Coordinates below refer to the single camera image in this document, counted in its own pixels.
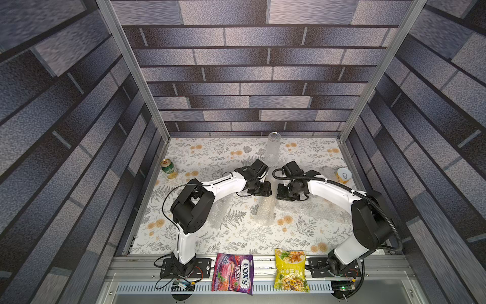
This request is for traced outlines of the bubble wrap sheet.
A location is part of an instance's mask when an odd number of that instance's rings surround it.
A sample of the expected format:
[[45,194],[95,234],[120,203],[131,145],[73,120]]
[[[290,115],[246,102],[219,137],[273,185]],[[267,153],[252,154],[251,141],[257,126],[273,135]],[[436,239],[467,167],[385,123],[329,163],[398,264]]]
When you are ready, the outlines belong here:
[[309,198],[306,201],[277,201],[276,209],[285,214],[310,217],[317,221],[351,225],[351,215],[323,198]]

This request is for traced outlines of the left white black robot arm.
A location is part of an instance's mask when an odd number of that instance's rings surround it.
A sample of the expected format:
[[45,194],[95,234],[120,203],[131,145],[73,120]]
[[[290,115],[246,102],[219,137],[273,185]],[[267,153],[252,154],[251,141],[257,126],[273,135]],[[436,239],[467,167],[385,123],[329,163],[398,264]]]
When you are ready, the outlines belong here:
[[196,232],[205,225],[214,202],[241,192],[248,196],[271,196],[272,187],[266,180],[268,171],[269,167],[257,159],[250,166],[237,168],[214,181],[187,182],[170,208],[178,230],[175,260],[185,266],[195,259]]

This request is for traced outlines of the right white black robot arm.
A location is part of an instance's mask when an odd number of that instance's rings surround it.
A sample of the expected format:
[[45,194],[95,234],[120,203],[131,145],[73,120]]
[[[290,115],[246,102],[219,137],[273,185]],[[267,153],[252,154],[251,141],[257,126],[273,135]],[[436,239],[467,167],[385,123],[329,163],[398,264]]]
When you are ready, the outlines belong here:
[[272,177],[287,181],[278,185],[279,200],[299,201],[301,195],[319,196],[351,215],[352,235],[328,255],[327,264],[334,271],[366,258],[376,250],[402,251],[403,241],[380,193],[351,189],[315,170],[304,172],[295,161],[275,169]]

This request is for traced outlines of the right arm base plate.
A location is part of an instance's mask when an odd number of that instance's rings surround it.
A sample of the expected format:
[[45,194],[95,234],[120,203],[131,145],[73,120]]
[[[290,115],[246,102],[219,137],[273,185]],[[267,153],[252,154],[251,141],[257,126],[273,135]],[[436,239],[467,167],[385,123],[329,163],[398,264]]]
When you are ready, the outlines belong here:
[[338,260],[327,257],[315,257],[307,259],[305,266],[311,272],[312,277],[326,278],[357,278],[361,277],[361,269],[358,262],[353,261],[348,265],[341,264]]

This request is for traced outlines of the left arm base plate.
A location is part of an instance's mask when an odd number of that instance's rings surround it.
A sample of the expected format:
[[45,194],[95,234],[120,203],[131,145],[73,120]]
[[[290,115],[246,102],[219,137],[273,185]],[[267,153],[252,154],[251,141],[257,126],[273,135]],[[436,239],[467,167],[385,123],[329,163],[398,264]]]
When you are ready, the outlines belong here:
[[162,264],[155,262],[160,268],[159,277],[162,279],[195,278],[208,279],[211,275],[211,258],[193,258],[189,263],[182,265],[175,257],[166,258]]

